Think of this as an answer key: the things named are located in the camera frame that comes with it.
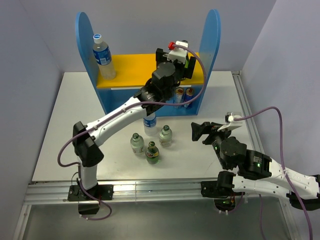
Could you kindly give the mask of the green Perrier glass bottle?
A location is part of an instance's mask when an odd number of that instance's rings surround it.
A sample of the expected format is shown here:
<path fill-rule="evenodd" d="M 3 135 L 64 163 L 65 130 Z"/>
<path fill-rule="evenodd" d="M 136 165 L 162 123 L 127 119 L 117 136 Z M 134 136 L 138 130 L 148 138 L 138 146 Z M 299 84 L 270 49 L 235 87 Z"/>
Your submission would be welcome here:
<path fill-rule="evenodd" d="M 187 47 L 189 46 L 189 42 L 187 40 L 183 40 L 183 42 L 187 43 Z M 184 67 L 187 69 L 189 66 L 189 54 L 188 54 L 188 51 L 187 51 L 187 54 L 186 54 L 186 61 L 185 61 L 185 65 Z"/>

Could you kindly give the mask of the plastic water bottle blue label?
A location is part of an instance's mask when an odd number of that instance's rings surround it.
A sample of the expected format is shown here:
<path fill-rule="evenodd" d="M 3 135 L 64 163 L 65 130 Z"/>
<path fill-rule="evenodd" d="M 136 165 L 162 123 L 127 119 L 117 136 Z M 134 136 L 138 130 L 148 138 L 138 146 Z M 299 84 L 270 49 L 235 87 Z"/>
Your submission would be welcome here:
<path fill-rule="evenodd" d="M 154 136 L 157 134 L 157 116 L 152 113 L 143 118 L 144 132 L 147 136 Z"/>

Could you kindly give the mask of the green glass bottle red label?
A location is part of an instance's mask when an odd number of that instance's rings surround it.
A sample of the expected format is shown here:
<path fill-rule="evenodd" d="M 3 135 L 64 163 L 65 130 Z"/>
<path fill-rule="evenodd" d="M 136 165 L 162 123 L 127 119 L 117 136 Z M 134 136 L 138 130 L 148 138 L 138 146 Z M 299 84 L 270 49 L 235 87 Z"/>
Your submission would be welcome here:
<path fill-rule="evenodd" d="M 160 152 L 154 141 L 148 143 L 148 147 L 145 152 L 146 160 L 149 164 L 155 165 L 159 161 Z"/>

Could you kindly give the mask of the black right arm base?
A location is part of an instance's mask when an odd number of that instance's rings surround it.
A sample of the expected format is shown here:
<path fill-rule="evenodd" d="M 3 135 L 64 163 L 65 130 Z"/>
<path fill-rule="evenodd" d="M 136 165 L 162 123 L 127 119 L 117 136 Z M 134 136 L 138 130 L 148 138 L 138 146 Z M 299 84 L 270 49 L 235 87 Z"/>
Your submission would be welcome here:
<path fill-rule="evenodd" d="M 231 188 L 218 187 L 218 181 L 201 181 L 201 195 L 203 198 L 213 199 L 214 210 L 220 215 L 235 212 L 243 202 L 244 192 L 234 192 Z"/>

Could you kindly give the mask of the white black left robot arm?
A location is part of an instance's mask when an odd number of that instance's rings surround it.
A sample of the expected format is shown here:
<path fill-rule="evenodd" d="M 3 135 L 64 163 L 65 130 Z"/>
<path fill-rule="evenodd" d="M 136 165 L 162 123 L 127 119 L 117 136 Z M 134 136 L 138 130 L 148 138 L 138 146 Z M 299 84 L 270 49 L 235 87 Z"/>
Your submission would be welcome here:
<path fill-rule="evenodd" d="M 123 105 L 104 117 L 84 125 L 73 126 L 72 145 L 79 159 L 79 194 L 91 200 L 98 193 L 97 167 L 103 160 L 100 150 L 115 133 L 144 117 L 155 113 L 163 106 L 171 106 L 169 100 L 182 79 L 193 75 L 196 53 L 185 46 L 174 44 L 170 52 L 156 51 L 156 70 L 146 84 Z"/>

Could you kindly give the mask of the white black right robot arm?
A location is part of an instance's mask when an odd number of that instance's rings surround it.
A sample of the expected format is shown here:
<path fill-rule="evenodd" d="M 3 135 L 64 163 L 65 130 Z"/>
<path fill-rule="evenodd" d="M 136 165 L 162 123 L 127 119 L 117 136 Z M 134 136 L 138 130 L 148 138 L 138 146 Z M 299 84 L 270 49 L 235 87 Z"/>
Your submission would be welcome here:
<path fill-rule="evenodd" d="M 314 211 L 320 208 L 320 176 L 283 169 L 270 156 L 248 149 L 229 129 L 215 122 L 191 123 L 191 139 L 206 135 L 204 145 L 212 146 L 222 167 L 216 180 L 200 183 L 205 198 L 262 194 L 288 199 L 292 207 Z"/>

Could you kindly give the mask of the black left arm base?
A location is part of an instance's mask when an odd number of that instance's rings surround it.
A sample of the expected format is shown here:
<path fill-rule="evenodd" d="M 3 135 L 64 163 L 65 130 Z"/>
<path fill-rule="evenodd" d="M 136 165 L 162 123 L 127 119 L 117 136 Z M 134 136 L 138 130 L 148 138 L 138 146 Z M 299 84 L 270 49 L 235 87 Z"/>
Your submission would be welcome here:
<path fill-rule="evenodd" d="M 112 200 L 113 193 L 114 186 L 112 184 L 97 184 L 84 192 L 78 183 L 69 187 L 67 201 L 78 202 L 78 213 L 82 218 L 99 221 L 111 216 L 112 208 L 106 201 Z M 104 217 L 94 218 L 93 215 L 96 215 L 102 206 L 108 208 L 109 213 Z"/>

